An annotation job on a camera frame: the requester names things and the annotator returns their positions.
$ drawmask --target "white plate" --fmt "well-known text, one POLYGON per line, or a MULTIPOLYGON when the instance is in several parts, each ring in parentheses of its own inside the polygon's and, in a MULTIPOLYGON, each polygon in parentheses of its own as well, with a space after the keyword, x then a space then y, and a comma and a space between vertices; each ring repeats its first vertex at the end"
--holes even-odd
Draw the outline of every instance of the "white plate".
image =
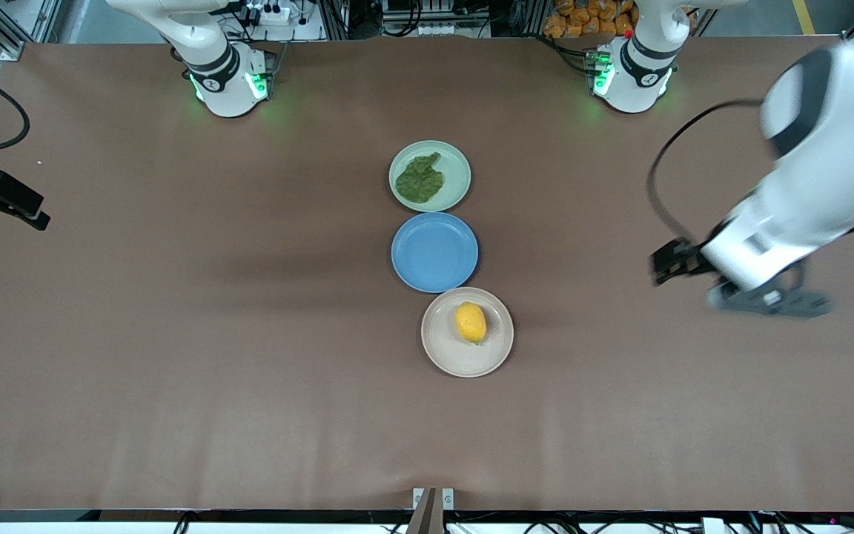
POLYGON ((498 298, 475 287, 451 289, 434 299, 424 312, 420 340, 431 361, 460 378, 477 378, 493 372, 512 349, 512 317, 498 298), (460 337, 454 312, 470 301, 483 309, 487 334, 479 345, 460 337))
POLYGON ((463 200, 470 189, 470 163, 467 162, 467 156, 463 155, 455 146, 442 141, 418 141, 413 145, 407 145, 406 148, 397 152, 394 156, 394 161, 391 162, 391 168, 388 170, 388 183, 391 186, 391 192, 394 193, 397 201, 415 211, 434 212, 444 211, 457 205, 463 200), (427 202, 418 204, 410 202, 405 197, 401 197, 397 193, 397 178, 407 169, 407 164, 414 161, 417 156, 430 156, 434 152, 440 154, 440 159, 434 163, 434 169, 443 173, 443 186, 427 202))

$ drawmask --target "plate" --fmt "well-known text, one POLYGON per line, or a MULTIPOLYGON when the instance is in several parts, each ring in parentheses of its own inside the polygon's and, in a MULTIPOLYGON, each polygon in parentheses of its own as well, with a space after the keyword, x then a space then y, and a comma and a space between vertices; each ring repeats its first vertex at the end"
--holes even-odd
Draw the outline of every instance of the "plate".
POLYGON ((455 146, 442 141, 418 141, 413 145, 407 145, 394 156, 388 172, 391 192, 397 200, 410 209, 421 212, 443 211, 457 205, 457 202, 463 200, 467 190, 470 189, 470 179, 470 163, 467 162, 467 156, 464 156, 463 152, 457 150, 455 146), (443 186, 440 187, 440 191, 427 202, 420 204, 401 197, 400 193, 397 193, 397 177, 407 169, 407 164, 414 161, 414 158, 430 156, 434 152, 440 153, 440 159, 434 163, 434 170, 443 173, 443 186))
POLYGON ((503 302, 475 287, 461 287, 434 299, 424 312, 420 340, 431 361, 460 378, 477 378, 495 371, 512 349, 512 317, 503 302), (483 309, 487 334, 479 345, 460 337, 454 312, 470 301, 483 309))
POLYGON ((447 213, 423 213, 401 224, 391 243, 397 276, 424 293, 460 287, 477 269, 480 250, 474 231, 447 213))

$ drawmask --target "plate rim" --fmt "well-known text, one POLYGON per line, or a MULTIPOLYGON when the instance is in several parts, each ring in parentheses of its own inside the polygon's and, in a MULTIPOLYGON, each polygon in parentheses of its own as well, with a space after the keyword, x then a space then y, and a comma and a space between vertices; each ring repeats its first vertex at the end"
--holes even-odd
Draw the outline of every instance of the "plate rim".
POLYGON ((437 367, 438 369, 440 369, 440 371, 446 372, 447 375, 455 376, 456 378, 481 378, 481 376, 489 375, 489 373, 492 373, 492 372, 496 371, 496 369, 499 369, 506 362, 507 358, 509 358, 509 354, 511 354, 511 352, 512 352, 512 345, 515 342, 515 338, 516 338, 516 325, 513 323, 512 313, 509 312, 509 308, 506 306, 505 302, 503 302, 499 297, 496 297, 495 294, 489 293, 489 291, 487 291, 485 289, 474 287, 474 286, 461 286, 461 287, 453 288, 450 291, 444 291, 444 293, 437 295, 437 297, 434 298, 434 300, 432 300, 431 303, 427 305, 427 309, 424 310, 423 315, 421 315, 421 318, 420 318, 420 345, 421 345, 421 347, 424 348, 424 352, 426 352, 427 358, 430 358, 430 361, 431 361, 431 363, 434 364, 434 367, 437 367), (427 348, 427 341, 426 341, 426 337, 424 334, 425 334, 425 331, 427 329, 428 314, 431 314, 431 310, 434 310, 435 308, 440 306, 440 304, 437 304, 437 301, 440 301, 441 298, 446 297, 446 295, 448 293, 454 293, 454 291, 478 291, 479 293, 484 294, 486 297, 491 298, 493 301, 498 303, 499 306, 502 308, 502 311, 506 312, 506 317, 509 318, 509 342, 507 344, 505 354, 502 356, 502 358, 498 362, 496 362, 496 365, 494 365, 494 367, 489 369, 489 371, 487 371, 487 372, 480 373, 480 375, 459 375, 458 373, 451 372, 448 369, 444 369, 440 365, 440 363, 437 362, 437 359, 434 359, 434 356, 431 355, 430 349, 427 348))
POLYGON ((474 229, 472 229, 472 227, 469 224, 467 224, 467 222, 465 220, 460 219, 460 217, 457 217, 455 215, 451 215, 449 213, 442 212, 442 211, 424 212, 424 213, 419 213, 417 215, 414 215, 413 217, 410 217, 410 219, 407 219, 403 224, 401 224, 400 227, 397 227, 396 232, 394 232, 394 239, 391 240, 391 266, 394 268, 394 273, 397 275, 397 277, 400 278, 400 281, 407 284, 407 286, 410 287, 411 289, 414 289, 416 291, 420 291, 420 293, 445 294, 445 293, 447 293, 447 291, 454 291, 455 289, 462 287, 463 284, 467 283, 467 280, 470 280, 470 277, 474 276, 474 273, 477 271, 477 265, 479 265, 479 260, 480 260, 480 243, 479 243, 479 240, 477 239, 477 233, 474 232, 474 229), (470 267, 470 271, 468 272, 467 276, 465 278, 463 278, 463 280, 461 280, 459 283, 457 283, 457 285, 454 285, 454 287, 451 287, 451 288, 446 289, 446 290, 442 289, 439 291, 434 291, 434 290, 428 291, 424 288, 418 287, 417 285, 414 285, 413 283, 411 283, 411 281, 407 280, 407 278, 405 278, 400 273, 400 270, 397 269, 397 240, 399 239, 401 232, 403 232, 403 230, 406 226, 419 223, 419 222, 414 222, 414 221, 420 219, 421 217, 441 217, 441 219, 457 220, 458 222, 463 224, 463 226, 466 227, 466 229, 468 230, 468 233, 470 234, 471 242, 474 243, 474 249, 477 250, 477 254, 475 255, 474 261, 472 261, 472 265, 470 267))
POLYGON ((474 170, 472 170, 472 168, 470 166, 470 159, 467 159, 467 156, 463 153, 462 150, 460 150, 459 148, 456 148, 455 146, 451 145, 451 143, 448 143, 447 141, 440 141, 440 139, 421 139, 420 141, 416 141, 416 142, 410 143, 410 145, 404 146, 404 148, 401 148, 397 152, 397 154, 394 155, 394 158, 391 159, 391 164, 387 167, 387 186, 391 189, 391 193, 394 195, 394 198, 397 199, 397 201, 400 202, 400 204, 402 206, 406 207, 407 209, 412 209, 412 210, 420 212, 420 213, 438 213, 438 212, 449 210, 451 207, 456 206, 458 203, 460 203, 461 200, 463 200, 463 198, 465 196, 467 196, 467 193, 470 192, 470 186, 472 185, 472 177, 473 176, 474 176, 474 170), (400 193, 397 193, 397 185, 396 185, 396 183, 394 183, 394 176, 393 176, 393 173, 391 172, 391 169, 394 168, 394 163, 397 163, 397 158, 400 158, 401 153, 406 151, 408 148, 412 148, 412 146, 423 145, 423 143, 427 143, 427 142, 436 142, 436 143, 440 143, 440 145, 445 145, 447 148, 450 148, 451 151, 459 154, 461 156, 461 158, 463 158, 464 163, 467 165, 467 178, 464 180, 463 192, 460 193, 460 196, 458 196, 457 199, 454 200, 454 202, 450 203, 450 205, 443 206, 443 207, 440 207, 437 209, 423 209, 423 208, 417 207, 418 204, 416 204, 414 202, 410 202, 410 200, 407 200, 407 199, 404 199, 404 197, 401 197, 400 193))

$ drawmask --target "green leafy vegetable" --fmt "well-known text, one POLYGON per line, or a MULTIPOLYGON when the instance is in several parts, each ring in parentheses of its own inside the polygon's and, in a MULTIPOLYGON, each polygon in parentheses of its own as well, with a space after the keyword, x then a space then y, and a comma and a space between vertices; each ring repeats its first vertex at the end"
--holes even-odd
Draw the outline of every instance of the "green leafy vegetable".
POLYGON ((410 202, 423 204, 433 199, 443 187, 443 173, 434 170, 434 163, 440 159, 440 153, 430 156, 417 156, 407 163, 407 169, 397 177, 397 193, 410 202))

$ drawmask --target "pile of orange items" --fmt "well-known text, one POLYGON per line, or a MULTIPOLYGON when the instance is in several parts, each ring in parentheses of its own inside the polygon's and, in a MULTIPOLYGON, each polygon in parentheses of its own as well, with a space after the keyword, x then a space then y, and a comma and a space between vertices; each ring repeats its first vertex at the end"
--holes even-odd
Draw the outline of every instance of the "pile of orange items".
POLYGON ((543 35, 578 37, 587 33, 624 35, 638 23, 634 0, 552 0, 555 12, 546 18, 543 35))

